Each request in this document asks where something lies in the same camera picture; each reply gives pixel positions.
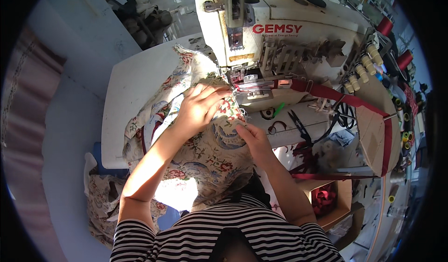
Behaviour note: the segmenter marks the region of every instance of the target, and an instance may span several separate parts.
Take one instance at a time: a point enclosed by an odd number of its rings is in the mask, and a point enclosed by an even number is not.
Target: striped shirt
[[[143,221],[120,221],[110,261],[223,261],[216,252],[228,238],[241,240],[255,261],[343,261],[320,226],[292,225],[248,194],[191,212],[157,235]]]

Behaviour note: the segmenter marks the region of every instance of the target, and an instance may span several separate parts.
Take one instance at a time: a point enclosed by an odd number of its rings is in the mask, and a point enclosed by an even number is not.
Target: hand
[[[192,136],[204,131],[218,108],[224,103],[222,98],[231,94],[232,91],[227,85],[210,86],[199,83],[196,87],[190,88],[172,126],[176,129],[178,137],[186,142]]]
[[[247,129],[243,125],[237,125],[236,129],[249,146],[250,153],[257,167],[266,170],[278,163],[278,159],[272,151],[271,143],[269,143],[263,129],[249,123],[247,124]]]

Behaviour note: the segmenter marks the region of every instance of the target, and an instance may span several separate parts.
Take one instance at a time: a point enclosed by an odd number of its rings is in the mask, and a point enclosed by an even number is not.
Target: floral print fabric
[[[216,64],[205,54],[178,44],[173,49],[179,55],[178,67],[126,126],[123,157],[131,171],[148,150],[142,141],[143,128],[148,122],[154,122],[150,123],[154,129],[149,131],[153,133],[153,144],[175,121],[183,93],[190,87],[198,83],[228,84],[227,78],[219,74]],[[198,210],[219,202],[248,183],[255,166],[249,148],[235,130],[237,124],[246,125],[232,95],[225,98],[208,127],[189,139],[174,156],[151,202],[154,219],[166,212],[166,204],[182,210],[188,203],[188,210]],[[192,185],[196,186],[197,196],[186,199],[192,195]]]

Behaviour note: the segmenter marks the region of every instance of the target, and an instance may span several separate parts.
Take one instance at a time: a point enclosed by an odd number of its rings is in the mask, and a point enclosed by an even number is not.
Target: gemsy logo
[[[297,25],[293,25],[293,24],[288,24],[288,25],[266,24],[263,26],[261,24],[257,24],[252,27],[252,31],[255,34],[261,34],[263,32],[265,32],[265,33],[277,33],[277,32],[299,33],[300,28],[302,28],[302,25],[297,26]]]

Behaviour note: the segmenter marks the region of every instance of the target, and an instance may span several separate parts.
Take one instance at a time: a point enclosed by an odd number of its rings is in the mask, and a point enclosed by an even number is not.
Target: pink curtain
[[[64,62],[25,28],[9,60],[1,100],[6,183],[25,230],[47,261],[67,261],[53,229],[42,184],[45,114]]]

